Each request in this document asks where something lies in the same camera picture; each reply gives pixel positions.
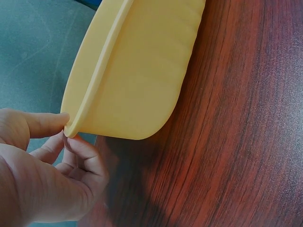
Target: finger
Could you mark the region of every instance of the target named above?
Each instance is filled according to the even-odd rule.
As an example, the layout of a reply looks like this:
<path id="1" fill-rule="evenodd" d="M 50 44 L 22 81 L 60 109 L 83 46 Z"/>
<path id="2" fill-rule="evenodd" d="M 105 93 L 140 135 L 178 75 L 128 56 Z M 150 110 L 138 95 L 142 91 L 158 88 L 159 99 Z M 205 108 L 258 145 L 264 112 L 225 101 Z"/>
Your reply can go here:
<path id="1" fill-rule="evenodd" d="M 99 176 L 107 174 L 101 155 L 94 146 L 81 139 L 80 136 L 76 136 L 73 139 L 68 138 L 67 142 L 71 148 L 71 152 L 83 160 L 82 167 L 85 170 Z"/>
<path id="2" fill-rule="evenodd" d="M 68 113 L 20 113 L 24 116 L 28 124 L 30 138 L 53 136 L 62 131 L 70 119 Z"/>
<path id="3" fill-rule="evenodd" d="M 67 141 L 71 152 L 83 159 L 83 170 L 87 172 L 81 176 L 81 181 L 89 187 L 93 195 L 100 194 L 108 183 L 108 172 L 98 150 L 79 136 L 68 138 Z"/>
<path id="4" fill-rule="evenodd" d="M 41 148 L 30 152 L 30 154 L 41 161 L 52 165 L 63 148 L 63 132 L 60 132 L 49 138 Z"/>
<path id="5" fill-rule="evenodd" d="M 68 176 L 71 171 L 74 169 L 74 167 L 70 166 L 67 163 L 59 163 L 55 166 L 55 168 L 63 175 Z"/>
<path id="6" fill-rule="evenodd" d="M 87 174 L 87 172 L 80 168 L 75 168 L 69 173 L 69 177 L 76 180 L 82 181 L 83 177 Z"/>
<path id="7" fill-rule="evenodd" d="M 65 149 L 64 149 L 62 162 L 67 163 L 68 165 L 76 168 L 77 167 L 77 156 L 74 153 L 70 152 L 71 148 L 67 142 L 67 138 L 65 135 L 63 135 L 63 141 L 64 141 Z"/>

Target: wooden table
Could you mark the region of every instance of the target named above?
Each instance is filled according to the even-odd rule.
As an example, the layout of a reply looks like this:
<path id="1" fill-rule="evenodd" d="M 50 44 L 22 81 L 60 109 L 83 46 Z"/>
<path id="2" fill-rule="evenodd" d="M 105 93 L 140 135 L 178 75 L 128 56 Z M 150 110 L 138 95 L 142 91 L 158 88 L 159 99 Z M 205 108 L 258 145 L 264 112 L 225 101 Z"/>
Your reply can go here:
<path id="1" fill-rule="evenodd" d="M 80 227 L 303 226 L 303 1 L 208 0 L 167 124 L 97 146 Z"/>

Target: yellow silicone container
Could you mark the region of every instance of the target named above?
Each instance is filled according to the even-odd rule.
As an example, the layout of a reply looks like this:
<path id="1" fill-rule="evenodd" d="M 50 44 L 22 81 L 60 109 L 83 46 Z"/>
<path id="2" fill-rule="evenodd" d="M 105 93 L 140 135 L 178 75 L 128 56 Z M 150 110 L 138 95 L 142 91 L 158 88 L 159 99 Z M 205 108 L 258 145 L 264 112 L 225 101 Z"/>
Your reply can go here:
<path id="1" fill-rule="evenodd" d="M 140 140 L 170 117 L 187 71 L 204 0 L 103 0 L 64 92 L 78 132 Z"/>

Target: skin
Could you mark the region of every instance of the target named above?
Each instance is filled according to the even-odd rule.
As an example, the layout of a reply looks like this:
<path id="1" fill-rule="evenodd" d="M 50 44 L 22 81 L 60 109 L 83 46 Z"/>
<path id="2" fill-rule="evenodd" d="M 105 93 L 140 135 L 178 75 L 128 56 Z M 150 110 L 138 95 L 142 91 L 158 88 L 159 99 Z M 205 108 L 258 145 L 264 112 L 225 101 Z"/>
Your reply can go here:
<path id="1" fill-rule="evenodd" d="M 0 109 L 0 226 L 79 220 L 108 183 L 95 147 L 62 132 L 68 114 Z M 50 139 L 26 153 L 30 138 Z M 63 160 L 52 164 L 64 148 Z"/>

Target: blue object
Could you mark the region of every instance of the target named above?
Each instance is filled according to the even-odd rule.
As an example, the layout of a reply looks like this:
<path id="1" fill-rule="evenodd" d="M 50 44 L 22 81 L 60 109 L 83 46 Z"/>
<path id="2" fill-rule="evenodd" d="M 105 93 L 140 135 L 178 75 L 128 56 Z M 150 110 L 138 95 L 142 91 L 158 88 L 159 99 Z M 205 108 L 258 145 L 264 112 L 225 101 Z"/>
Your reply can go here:
<path id="1" fill-rule="evenodd" d="M 98 5 L 100 5 L 100 3 L 101 3 L 102 0 L 84 0 L 84 1 L 87 2 L 87 3 L 89 3 L 89 4 L 98 6 Z"/>

